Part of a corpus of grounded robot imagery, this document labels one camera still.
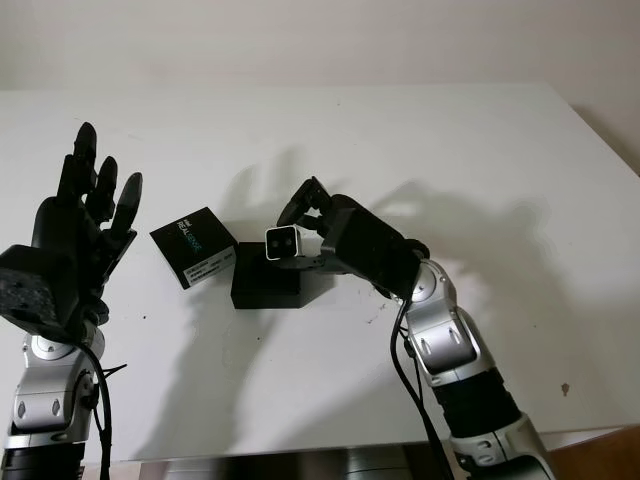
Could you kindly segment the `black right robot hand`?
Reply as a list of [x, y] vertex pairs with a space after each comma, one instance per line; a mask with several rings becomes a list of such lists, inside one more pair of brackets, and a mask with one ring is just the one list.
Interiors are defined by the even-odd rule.
[[322, 238], [319, 255], [287, 255], [275, 262], [278, 267], [352, 274], [370, 282], [385, 298], [392, 297], [383, 285], [383, 263], [400, 234], [353, 198], [331, 195], [316, 177], [311, 177], [292, 196], [276, 225], [301, 227]]

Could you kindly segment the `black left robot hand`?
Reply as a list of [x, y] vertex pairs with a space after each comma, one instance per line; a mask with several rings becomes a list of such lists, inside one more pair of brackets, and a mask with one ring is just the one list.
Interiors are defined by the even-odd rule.
[[136, 237], [132, 225], [141, 203], [143, 176], [136, 172], [114, 199], [118, 164], [108, 156], [95, 168], [97, 133], [81, 125], [66, 155], [54, 196], [38, 208], [32, 245], [57, 263], [49, 281], [56, 313], [68, 328], [77, 311], [101, 299], [106, 283]]

